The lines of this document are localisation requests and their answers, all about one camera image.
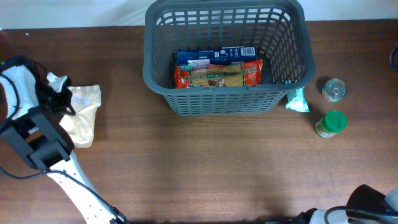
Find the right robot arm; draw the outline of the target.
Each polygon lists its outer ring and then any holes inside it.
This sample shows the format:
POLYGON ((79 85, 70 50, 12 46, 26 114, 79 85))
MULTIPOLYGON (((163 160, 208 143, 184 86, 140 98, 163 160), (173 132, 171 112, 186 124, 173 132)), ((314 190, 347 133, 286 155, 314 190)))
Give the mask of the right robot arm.
POLYGON ((363 184, 350 195, 346 205, 328 210, 312 208, 291 219, 302 224, 397 224, 397 188, 384 195, 363 184))

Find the small tin can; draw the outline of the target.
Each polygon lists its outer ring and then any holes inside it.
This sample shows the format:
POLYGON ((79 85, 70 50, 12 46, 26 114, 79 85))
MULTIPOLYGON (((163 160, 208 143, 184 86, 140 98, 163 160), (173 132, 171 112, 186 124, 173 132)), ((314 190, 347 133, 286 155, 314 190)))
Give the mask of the small tin can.
POLYGON ((322 88, 322 96, 329 102, 338 102, 347 94, 345 82, 340 79, 329 79, 322 88))

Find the green lid glass jar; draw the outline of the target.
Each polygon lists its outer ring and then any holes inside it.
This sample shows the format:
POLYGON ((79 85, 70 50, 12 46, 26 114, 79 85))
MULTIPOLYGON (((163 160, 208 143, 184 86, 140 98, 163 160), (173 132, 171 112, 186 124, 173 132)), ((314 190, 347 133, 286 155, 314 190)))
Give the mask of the green lid glass jar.
POLYGON ((323 138, 330 139, 347 126, 346 116, 340 111, 329 111, 315 125, 315 131, 323 138))

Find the clear bag of grains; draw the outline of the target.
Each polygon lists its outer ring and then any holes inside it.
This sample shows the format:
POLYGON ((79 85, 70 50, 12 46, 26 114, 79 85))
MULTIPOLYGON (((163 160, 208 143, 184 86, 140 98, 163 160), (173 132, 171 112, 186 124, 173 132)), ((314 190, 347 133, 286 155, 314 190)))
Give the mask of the clear bag of grains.
POLYGON ((94 140, 96 111, 101 106, 99 85, 70 86, 71 105, 76 115, 64 115, 60 126, 68 133, 75 148, 88 148, 94 140))

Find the orange spaghetti packet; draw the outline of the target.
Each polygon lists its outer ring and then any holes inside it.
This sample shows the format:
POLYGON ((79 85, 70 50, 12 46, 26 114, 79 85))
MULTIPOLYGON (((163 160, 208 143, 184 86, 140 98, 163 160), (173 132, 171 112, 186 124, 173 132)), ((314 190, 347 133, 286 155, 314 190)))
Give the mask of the orange spaghetti packet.
POLYGON ((239 62, 231 65, 209 64, 198 70, 182 70, 177 66, 175 87, 216 88, 234 86, 255 86, 261 82, 263 60, 239 62))

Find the blue pasta box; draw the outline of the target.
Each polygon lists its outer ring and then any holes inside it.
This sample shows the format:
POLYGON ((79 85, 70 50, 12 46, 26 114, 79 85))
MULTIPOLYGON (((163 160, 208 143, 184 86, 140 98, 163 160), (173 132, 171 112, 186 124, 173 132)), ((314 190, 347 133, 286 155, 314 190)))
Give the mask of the blue pasta box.
POLYGON ((216 50, 179 50, 177 65, 188 65, 194 60, 207 60, 210 64, 228 65, 232 62, 257 60, 254 47, 223 47, 216 50))

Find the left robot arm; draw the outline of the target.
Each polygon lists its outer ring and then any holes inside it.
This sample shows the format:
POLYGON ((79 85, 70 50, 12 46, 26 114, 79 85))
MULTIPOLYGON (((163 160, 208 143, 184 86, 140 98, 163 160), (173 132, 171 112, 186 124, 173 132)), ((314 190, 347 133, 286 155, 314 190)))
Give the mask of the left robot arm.
POLYGON ((33 170, 37 177, 56 182, 87 223, 127 223, 116 207, 103 199, 81 169, 70 135, 57 118, 74 116, 68 76, 51 73, 21 55, 1 62, 1 87, 7 105, 1 138, 33 170))

